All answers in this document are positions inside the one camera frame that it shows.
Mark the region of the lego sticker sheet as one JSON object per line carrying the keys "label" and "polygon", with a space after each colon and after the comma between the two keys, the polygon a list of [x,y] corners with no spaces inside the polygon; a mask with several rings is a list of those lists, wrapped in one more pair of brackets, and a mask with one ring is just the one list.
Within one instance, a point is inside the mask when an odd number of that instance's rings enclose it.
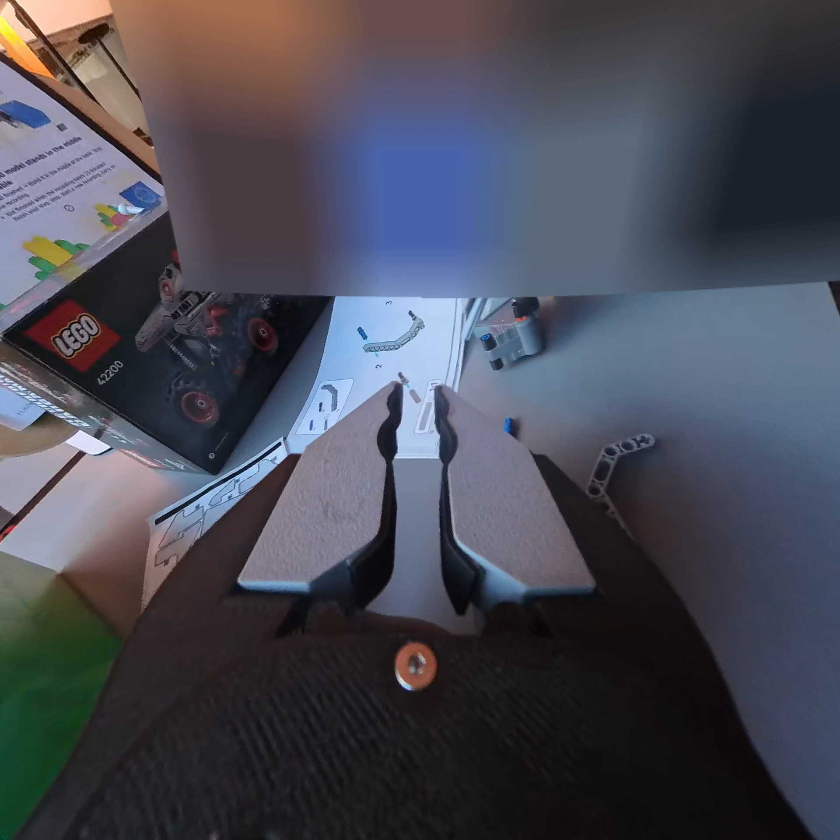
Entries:
{"label": "lego sticker sheet", "polygon": [[148,518],[150,542],[141,610],[195,541],[288,456],[287,439],[281,437],[242,465],[214,477],[201,489]]}

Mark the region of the lego instruction booklet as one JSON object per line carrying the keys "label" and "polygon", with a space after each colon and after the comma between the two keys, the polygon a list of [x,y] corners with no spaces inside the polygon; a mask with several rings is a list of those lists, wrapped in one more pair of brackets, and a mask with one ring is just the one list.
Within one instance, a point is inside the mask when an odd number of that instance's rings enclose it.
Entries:
{"label": "lego instruction booklet", "polygon": [[397,456],[436,459],[434,390],[456,390],[465,350],[465,300],[336,297],[318,374],[287,436],[292,454],[390,383],[401,386]]}

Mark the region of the grey bent lego liftarm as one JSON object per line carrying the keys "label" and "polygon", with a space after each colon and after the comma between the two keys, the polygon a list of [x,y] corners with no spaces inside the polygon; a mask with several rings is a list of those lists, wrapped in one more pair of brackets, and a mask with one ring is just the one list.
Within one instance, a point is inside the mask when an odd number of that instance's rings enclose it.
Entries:
{"label": "grey bent lego liftarm", "polygon": [[614,520],[627,535],[631,533],[609,496],[611,480],[616,466],[621,459],[650,449],[655,445],[655,436],[647,433],[623,437],[614,443],[606,445],[598,455],[591,477],[588,479],[584,489],[586,496],[607,517]]}

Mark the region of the printed instruction sheet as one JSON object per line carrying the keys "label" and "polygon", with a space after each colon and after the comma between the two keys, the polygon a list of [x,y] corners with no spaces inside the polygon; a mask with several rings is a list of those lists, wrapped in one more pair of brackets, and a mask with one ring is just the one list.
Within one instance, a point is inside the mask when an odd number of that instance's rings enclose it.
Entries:
{"label": "printed instruction sheet", "polygon": [[165,191],[152,149],[80,91],[2,56],[1,305]]}

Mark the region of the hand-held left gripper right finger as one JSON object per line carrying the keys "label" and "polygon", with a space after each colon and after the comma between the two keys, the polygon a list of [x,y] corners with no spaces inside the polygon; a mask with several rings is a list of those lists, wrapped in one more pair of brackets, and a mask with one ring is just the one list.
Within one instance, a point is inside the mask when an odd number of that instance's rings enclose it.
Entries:
{"label": "hand-held left gripper right finger", "polygon": [[592,596],[595,578],[528,448],[446,385],[434,419],[441,571],[455,612]]}

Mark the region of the black lego set box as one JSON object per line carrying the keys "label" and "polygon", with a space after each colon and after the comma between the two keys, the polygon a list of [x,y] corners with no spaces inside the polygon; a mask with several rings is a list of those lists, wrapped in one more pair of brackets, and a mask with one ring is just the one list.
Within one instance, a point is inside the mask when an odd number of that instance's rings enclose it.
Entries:
{"label": "black lego set box", "polygon": [[327,304],[200,290],[159,207],[2,311],[2,383],[149,466],[214,476]]}

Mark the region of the grey lego pull-back motor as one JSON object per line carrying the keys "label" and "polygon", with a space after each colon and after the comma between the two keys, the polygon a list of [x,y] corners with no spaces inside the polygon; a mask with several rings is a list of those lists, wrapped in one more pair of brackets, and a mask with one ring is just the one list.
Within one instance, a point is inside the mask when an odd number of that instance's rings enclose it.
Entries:
{"label": "grey lego pull-back motor", "polygon": [[493,371],[501,371],[543,350],[538,297],[487,298],[473,327]]}

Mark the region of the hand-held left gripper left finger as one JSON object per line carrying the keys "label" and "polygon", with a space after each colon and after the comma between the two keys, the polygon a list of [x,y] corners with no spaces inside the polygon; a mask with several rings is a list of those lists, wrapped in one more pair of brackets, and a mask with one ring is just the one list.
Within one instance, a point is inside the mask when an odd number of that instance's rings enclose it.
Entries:
{"label": "hand-held left gripper left finger", "polygon": [[403,387],[391,381],[306,447],[239,573],[241,588],[353,607],[384,590],[402,414]]}

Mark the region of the round wooden board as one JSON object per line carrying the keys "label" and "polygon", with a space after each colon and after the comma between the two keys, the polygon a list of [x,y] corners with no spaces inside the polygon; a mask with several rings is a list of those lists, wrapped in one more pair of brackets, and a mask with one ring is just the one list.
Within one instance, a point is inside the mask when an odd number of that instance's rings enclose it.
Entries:
{"label": "round wooden board", "polygon": [[40,416],[20,430],[1,424],[1,460],[45,452],[65,443],[77,431],[76,427],[51,414]]}

